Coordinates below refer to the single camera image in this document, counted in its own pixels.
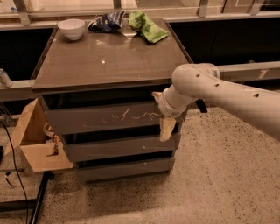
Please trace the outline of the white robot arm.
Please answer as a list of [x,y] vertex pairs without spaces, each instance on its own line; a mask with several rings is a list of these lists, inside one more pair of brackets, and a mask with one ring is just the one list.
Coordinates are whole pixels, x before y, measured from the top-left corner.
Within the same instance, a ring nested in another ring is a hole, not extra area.
[[175,119],[198,99],[224,109],[263,133],[280,140],[280,94],[221,79],[221,70],[209,63],[184,64],[172,73],[172,84],[154,96],[162,117],[160,140],[170,139]]

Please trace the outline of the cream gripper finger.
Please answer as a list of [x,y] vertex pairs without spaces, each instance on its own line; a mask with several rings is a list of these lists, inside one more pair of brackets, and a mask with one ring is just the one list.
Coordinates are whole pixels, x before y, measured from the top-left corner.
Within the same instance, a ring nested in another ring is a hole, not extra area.
[[163,100],[163,93],[162,92],[153,92],[152,96],[154,97],[157,103],[160,103]]
[[161,118],[160,119],[160,141],[165,142],[170,139],[174,130],[176,120],[174,118]]

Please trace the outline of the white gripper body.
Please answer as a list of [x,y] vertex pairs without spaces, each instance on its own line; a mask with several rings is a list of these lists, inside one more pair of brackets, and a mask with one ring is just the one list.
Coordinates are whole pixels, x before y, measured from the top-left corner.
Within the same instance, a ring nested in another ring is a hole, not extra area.
[[158,107],[164,117],[179,117],[186,110],[186,101],[180,94],[166,88],[159,96]]

